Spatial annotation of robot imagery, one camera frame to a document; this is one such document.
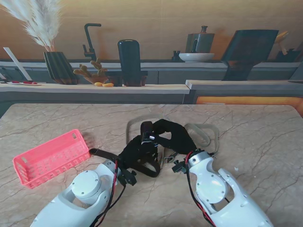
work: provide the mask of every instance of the faucet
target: faucet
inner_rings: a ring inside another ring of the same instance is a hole
[[[89,26],[101,27],[101,24],[88,23],[84,26],[87,41],[89,43],[89,52],[87,52],[86,46],[83,44],[84,56],[85,57],[90,57],[92,59],[92,61],[96,61],[97,60],[96,52],[95,52],[95,49],[93,48],[93,45],[91,43],[90,36],[89,36],[89,30],[88,30]]]

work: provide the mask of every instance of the dried pampas grass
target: dried pampas grass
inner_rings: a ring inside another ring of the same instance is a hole
[[[23,21],[25,30],[47,51],[55,51],[53,40],[60,26],[60,0],[0,0],[5,10]]]

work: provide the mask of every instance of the kettle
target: kettle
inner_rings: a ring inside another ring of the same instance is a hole
[[[214,40],[214,33],[207,33],[208,26],[201,26],[200,33],[187,36],[186,53],[209,53]]]

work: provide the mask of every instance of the pink basket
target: pink basket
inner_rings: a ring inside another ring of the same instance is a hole
[[[14,157],[13,164],[21,184],[35,188],[89,157],[83,137],[74,129]]]

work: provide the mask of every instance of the black velcro strap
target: black velcro strap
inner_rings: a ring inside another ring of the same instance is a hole
[[[147,168],[146,166],[143,166],[142,164],[140,163],[132,163],[131,164],[131,168],[134,169],[134,170],[137,170],[147,176],[150,176],[150,177],[157,177],[160,173],[160,165],[158,162],[156,162],[152,157],[146,157],[145,158],[145,163],[149,163],[152,167],[155,168],[156,172],[155,171],[152,171],[151,169]]]
[[[110,152],[107,152],[107,151],[104,151],[104,150],[97,149],[97,148],[92,148],[92,149],[89,150],[89,152],[92,155],[96,155],[96,156],[99,156],[99,157],[109,159],[112,162],[115,162],[118,159],[117,155],[115,155],[113,153],[110,153]]]
[[[119,159],[119,157],[113,153],[110,153],[110,152],[107,152],[107,151],[104,151],[104,150],[100,150],[100,149],[96,149],[96,148],[92,148],[89,150],[89,152],[92,154],[92,155],[96,155],[96,156],[99,156],[99,157],[103,157],[103,158],[106,158],[106,159],[109,159],[113,162],[116,161],[116,159]],[[149,163],[151,166],[153,166],[156,170],[155,171],[152,171],[151,169],[143,166],[144,163]],[[160,173],[160,165],[158,162],[156,162],[154,160],[153,157],[151,156],[146,156],[144,158],[141,159],[140,163],[139,162],[134,162],[132,163],[129,168],[132,168],[134,170],[137,170],[149,177],[157,177]]]

